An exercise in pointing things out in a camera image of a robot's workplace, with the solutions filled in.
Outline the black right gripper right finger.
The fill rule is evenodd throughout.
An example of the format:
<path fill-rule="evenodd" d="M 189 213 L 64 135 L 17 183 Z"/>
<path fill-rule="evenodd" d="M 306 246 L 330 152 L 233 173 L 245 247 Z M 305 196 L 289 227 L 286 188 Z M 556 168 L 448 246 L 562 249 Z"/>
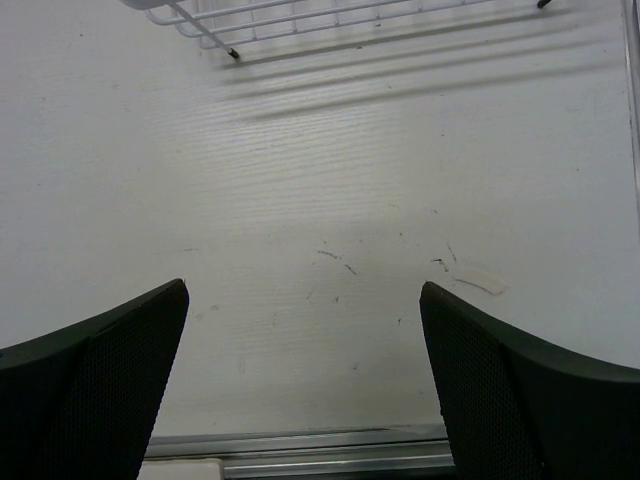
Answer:
<path fill-rule="evenodd" d="M 459 478 L 638 478 L 638 370 L 538 338 L 433 282 L 420 312 Z"/>

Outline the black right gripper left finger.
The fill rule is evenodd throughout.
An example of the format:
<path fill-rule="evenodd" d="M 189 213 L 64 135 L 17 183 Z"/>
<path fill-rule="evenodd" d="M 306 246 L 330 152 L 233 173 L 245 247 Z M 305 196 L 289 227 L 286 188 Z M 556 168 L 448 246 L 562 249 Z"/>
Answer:
<path fill-rule="evenodd" d="M 2 478 L 137 478 L 188 307 L 175 279 L 2 349 Z"/>

